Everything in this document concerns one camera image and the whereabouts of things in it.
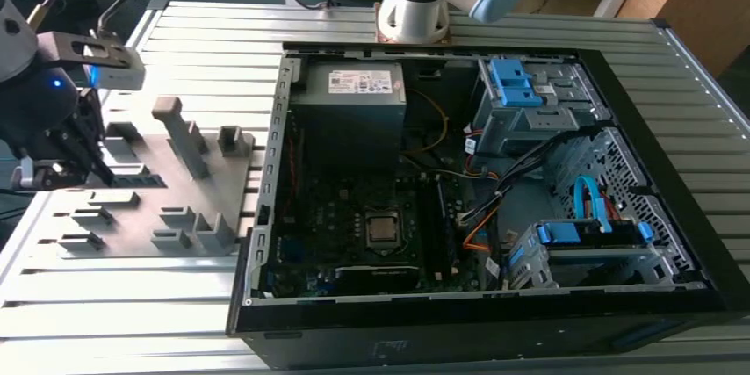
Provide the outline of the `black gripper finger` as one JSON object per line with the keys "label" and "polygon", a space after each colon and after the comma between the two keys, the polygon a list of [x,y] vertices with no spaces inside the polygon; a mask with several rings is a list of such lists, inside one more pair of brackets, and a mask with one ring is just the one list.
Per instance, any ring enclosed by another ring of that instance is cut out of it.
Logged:
{"label": "black gripper finger", "polygon": [[25,157],[11,176],[14,191],[54,191],[86,183],[89,171],[78,169],[69,163],[35,161]]}
{"label": "black gripper finger", "polygon": [[82,164],[102,180],[114,186],[114,173],[103,161],[102,143],[106,129],[102,117],[102,101],[99,92],[94,88],[85,88],[78,93],[78,104],[71,116],[79,143],[83,148]]}

